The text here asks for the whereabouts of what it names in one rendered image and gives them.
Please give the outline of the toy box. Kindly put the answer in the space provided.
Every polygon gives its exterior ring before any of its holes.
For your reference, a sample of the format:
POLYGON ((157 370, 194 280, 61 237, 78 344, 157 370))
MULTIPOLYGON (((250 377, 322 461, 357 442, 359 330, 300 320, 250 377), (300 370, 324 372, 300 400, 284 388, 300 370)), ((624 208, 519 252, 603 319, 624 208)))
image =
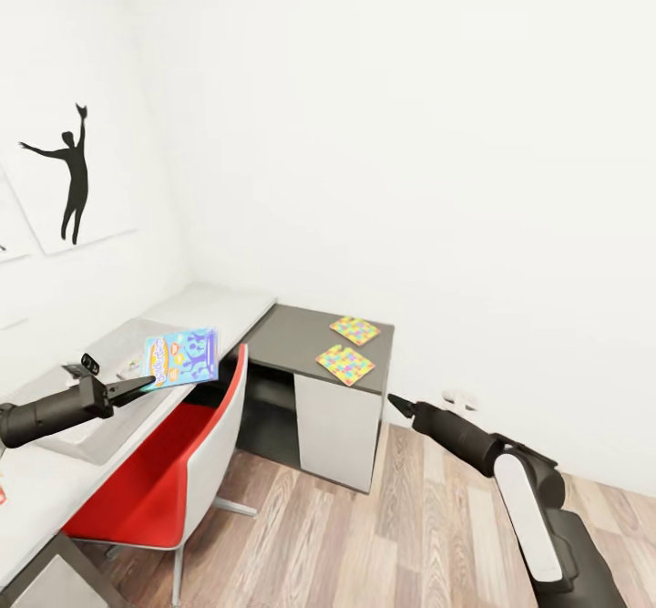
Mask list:
MULTIPOLYGON (((144 355, 146 338, 195 330, 196 328, 165 325, 134 317, 117 327, 117 331, 111 331, 80 351, 86 352, 100 365, 96 378, 102 384, 125 382, 126 380, 117 377, 117 369, 132 358, 144 355)), ((68 378, 69 373, 63 367, 56 366, 6 401, 21 406, 68 390, 68 378)), ((51 436, 44 436, 33 443, 57 453, 101 465, 112 457, 171 391, 172 388, 165 388, 147 392, 143 397, 123 407, 113 407, 114 416, 110 418, 97 417, 51 436)))

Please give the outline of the jigsaw puzzle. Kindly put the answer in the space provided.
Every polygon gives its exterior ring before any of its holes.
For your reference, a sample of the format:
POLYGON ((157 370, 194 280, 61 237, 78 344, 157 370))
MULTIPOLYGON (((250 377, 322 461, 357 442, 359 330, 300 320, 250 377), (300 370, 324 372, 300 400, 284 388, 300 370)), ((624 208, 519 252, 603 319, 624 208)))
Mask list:
POLYGON ((352 348, 345 348, 341 352, 339 345, 326 351, 316 361, 335 376, 338 376, 348 386, 374 368, 374 363, 360 356, 352 348))
POLYGON ((333 324, 331 328, 359 346, 380 333, 380 330, 369 325, 364 319, 346 315, 343 316, 342 320, 333 324))

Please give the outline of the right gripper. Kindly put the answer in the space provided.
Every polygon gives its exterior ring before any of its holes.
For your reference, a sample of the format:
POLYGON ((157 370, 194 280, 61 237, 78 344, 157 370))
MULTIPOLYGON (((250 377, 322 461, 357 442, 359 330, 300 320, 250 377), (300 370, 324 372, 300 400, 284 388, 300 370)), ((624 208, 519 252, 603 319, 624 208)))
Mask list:
POLYGON ((412 417, 411 427, 417 432, 428 435, 448 452, 465 462, 463 444, 466 430, 474 426, 471 421, 453 414, 450 410, 429 405, 425 401, 407 401, 400 396, 388 393, 386 398, 405 417, 412 417))

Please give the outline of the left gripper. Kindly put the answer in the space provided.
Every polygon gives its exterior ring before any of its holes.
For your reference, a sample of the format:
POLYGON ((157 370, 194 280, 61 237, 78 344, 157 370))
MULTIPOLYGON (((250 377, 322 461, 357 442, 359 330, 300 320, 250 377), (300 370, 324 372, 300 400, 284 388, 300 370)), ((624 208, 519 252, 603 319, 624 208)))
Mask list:
POLYGON ((36 422, 45 436, 100 417, 114 416, 113 407, 123 407, 143 397, 141 388, 156 382, 155 376, 134 378, 125 382, 102 384, 95 376, 79 378, 79 386, 42 397, 36 403, 36 422))

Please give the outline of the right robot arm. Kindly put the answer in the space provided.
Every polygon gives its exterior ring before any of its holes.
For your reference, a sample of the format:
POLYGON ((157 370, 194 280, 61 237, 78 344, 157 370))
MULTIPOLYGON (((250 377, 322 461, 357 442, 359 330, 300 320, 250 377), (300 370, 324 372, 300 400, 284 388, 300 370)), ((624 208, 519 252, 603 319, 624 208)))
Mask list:
POLYGON ((557 461, 464 419, 466 411, 477 410, 472 394, 452 387, 441 395, 439 407, 391 393, 386 398, 413 418, 417 432, 495 478, 539 608, 628 608, 584 520, 563 508, 566 482, 557 461))

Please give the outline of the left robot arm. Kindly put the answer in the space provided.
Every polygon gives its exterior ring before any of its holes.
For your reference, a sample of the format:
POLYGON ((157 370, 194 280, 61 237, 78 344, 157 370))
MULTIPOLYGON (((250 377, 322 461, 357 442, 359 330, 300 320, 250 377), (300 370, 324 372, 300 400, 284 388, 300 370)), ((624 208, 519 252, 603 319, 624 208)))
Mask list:
POLYGON ((155 376, 144 376, 102 384, 96 378, 100 365, 77 350, 64 353, 59 366, 69 373, 68 390, 21 406, 0 401, 0 458, 7 448, 22 447, 97 417, 110 418, 113 407, 143 397, 146 392, 141 388, 156 382, 155 376))

